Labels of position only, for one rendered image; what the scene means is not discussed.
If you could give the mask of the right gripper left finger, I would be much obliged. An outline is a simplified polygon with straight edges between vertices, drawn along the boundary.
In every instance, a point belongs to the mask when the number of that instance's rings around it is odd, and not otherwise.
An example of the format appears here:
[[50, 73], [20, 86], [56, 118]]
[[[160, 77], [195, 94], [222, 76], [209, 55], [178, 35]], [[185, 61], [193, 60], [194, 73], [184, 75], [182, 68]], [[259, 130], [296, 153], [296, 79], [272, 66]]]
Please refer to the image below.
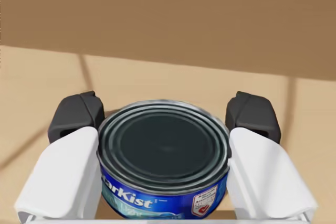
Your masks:
[[102, 181], [97, 158], [104, 108], [94, 91], [59, 103], [41, 153], [16, 202], [19, 221], [94, 219]]

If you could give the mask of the pale wooden shelf unit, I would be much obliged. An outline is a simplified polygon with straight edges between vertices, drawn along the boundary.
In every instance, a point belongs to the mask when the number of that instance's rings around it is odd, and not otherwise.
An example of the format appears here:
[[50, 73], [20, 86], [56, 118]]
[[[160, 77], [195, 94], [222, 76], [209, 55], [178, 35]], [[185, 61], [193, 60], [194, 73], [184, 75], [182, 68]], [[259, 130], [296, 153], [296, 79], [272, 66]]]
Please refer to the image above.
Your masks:
[[272, 103], [287, 151], [336, 224], [336, 0], [1, 0], [0, 224], [59, 102], [95, 91], [106, 113], [186, 101], [225, 118], [237, 91]]

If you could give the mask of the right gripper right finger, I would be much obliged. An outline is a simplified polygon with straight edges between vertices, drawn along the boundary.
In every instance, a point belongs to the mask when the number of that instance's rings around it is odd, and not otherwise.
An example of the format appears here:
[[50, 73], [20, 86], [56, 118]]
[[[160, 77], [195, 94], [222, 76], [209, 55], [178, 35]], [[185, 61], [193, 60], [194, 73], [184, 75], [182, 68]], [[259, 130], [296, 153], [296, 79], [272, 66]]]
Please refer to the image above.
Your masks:
[[227, 190], [237, 219], [312, 221], [318, 204], [287, 152], [271, 102], [238, 91], [225, 124], [232, 156]]

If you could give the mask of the blue can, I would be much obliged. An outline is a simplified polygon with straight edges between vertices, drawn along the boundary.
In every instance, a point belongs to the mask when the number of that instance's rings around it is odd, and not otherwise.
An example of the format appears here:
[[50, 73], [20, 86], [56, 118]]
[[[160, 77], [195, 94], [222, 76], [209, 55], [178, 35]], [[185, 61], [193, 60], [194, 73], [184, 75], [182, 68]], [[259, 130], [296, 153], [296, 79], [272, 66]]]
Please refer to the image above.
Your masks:
[[231, 158], [215, 116], [171, 100], [141, 101], [100, 125], [102, 196], [128, 219], [203, 219], [221, 203]]

